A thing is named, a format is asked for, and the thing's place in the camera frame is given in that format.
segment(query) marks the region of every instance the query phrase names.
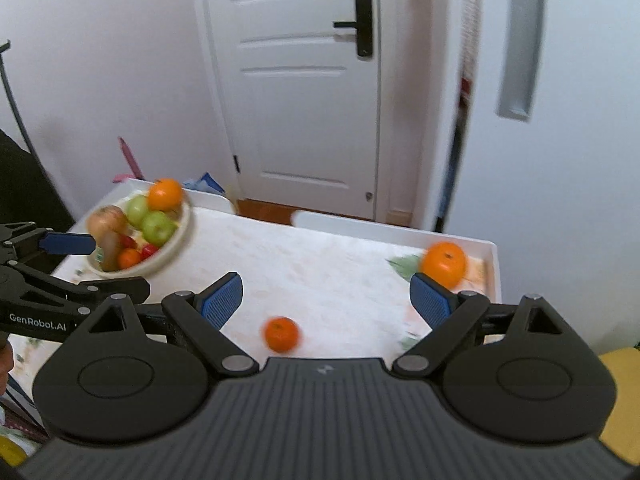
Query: yellow object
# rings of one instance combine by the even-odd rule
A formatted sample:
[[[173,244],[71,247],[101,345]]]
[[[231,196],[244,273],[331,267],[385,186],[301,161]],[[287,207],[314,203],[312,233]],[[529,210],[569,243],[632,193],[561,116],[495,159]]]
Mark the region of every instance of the yellow object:
[[[640,464],[640,351],[622,348],[600,360],[616,381],[618,395],[600,440],[625,462]]]
[[[18,467],[27,458],[24,450],[4,435],[0,435],[0,456],[11,467]]]

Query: blue gripper pad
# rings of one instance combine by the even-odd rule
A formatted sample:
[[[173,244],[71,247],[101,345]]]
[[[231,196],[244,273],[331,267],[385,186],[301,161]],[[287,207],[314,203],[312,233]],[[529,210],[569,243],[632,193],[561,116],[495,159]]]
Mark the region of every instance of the blue gripper pad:
[[[202,317],[220,330],[242,303],[242,278],[228,272],[197,294],[193,306]]]
[[[91,235],[48,232],[38,246],[47,254],[91,254],[95,251],[95,240]]]
[[[416,272],[409,284],[411,304],[432,330],[440,326],[458,307],[458,297],[429,276]]]

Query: red cherry tomato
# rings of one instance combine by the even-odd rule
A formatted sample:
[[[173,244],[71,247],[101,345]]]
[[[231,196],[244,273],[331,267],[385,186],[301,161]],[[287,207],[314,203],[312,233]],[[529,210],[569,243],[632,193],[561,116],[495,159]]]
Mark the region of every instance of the red cherry tomato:
[[[146,244],[140,251],[140,257],[146,260],[149,256],[153,256],[158,252],[158,248],[153,244]]]
[[[136,241],[127,235],[120,235],[120,245],[123,249],[137,249],[138,244]]]

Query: white door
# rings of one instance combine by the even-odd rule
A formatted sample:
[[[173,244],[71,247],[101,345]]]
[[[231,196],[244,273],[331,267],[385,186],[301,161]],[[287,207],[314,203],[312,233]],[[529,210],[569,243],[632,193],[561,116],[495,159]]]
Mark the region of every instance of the white door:
[[[510,7],[482,0],[478,73],[446,231],[497,244],[506,301],[542,294],[596,350],[634,345],[640,0],[544,0],[529,121],[517,119],[526,107],[516,102],[514,118],[497,113]],[[526,40],[530,29],[515,28]],[[520,45],[515,75],[527,65]],[[519,94],[518,79],[507,80]]]
[[[373,23],[377,9],[373,0]],[[372,218],[378,41],[354,0],[209,0],[218,83],[248,198]]]

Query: wooden floor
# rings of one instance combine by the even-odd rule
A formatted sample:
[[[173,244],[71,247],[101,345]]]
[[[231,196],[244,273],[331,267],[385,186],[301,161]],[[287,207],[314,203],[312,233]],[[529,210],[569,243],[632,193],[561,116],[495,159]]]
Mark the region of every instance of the wooden floor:
[[[238,200],[240,216],[274,224],[291,225],[291,215],[298,209],[297,207],[259,202],[258,200]]]

